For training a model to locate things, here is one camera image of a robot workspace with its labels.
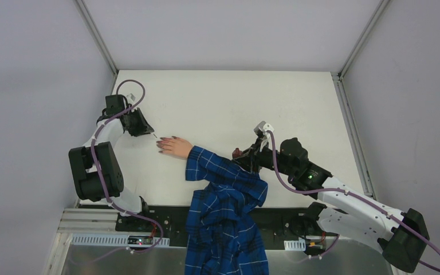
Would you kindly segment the red nail polish bottle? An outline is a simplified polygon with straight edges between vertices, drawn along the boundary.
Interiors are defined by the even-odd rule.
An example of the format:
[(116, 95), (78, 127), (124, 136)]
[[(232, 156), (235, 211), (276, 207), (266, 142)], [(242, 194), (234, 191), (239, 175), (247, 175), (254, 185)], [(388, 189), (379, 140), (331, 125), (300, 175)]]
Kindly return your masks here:
[(240, 150), (239, 148), (236, 148), (233, 152), (232, 152), (232, 159), (236, 159), (239, 158), (243, 155), (243, 151)]

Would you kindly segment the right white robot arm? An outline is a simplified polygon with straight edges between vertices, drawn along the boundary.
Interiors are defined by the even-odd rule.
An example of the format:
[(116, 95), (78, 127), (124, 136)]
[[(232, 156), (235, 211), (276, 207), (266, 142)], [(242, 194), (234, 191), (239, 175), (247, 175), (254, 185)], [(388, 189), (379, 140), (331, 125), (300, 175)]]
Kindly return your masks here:
[(423, 215), (386, 206), (361, 194), (308, 159), (297, 138), (284, 140), (272, 151), (258, 138), (246, 150), (232, 153), (234, 163), (248, 172), (261, 168), (288, 176), (298, 193), (307, 191), (315, 201), (307, 208), (302, 227), (308, 234), (320, 231), (348, 237), (379, 252), (392, 266), (414, 273), (429, 238)]

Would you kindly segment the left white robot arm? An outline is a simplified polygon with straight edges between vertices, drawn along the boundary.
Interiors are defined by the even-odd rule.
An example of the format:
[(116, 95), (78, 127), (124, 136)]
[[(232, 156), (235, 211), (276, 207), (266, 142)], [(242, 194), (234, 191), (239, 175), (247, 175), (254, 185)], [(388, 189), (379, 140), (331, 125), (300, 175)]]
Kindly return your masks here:
[(105, 103), (95, 133), (68, 153), (76, 194), (80, 200), (109, 203), (123, 216), (132, 213), (131, 226), (143, 232), (151, 227), (152, 216), (145, 200), (125, 187), (114, 146), (125, 133), (138, 137), (153, 134), (154, 129), (138, 107), (113, 118), (137, 104), (134, 95), (106, 96)]

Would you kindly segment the mannequin hand with painted nails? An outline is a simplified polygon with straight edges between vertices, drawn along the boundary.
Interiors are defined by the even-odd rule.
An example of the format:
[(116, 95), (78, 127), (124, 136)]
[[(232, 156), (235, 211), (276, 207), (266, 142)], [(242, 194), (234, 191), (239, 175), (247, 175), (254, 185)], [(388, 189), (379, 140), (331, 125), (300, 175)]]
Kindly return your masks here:
[(193, 148), (190, 142), (176, 136), (161, 137), (156, 142), (156, 146), (160, 154), (170, 155), (179, 159), (187, 159)]

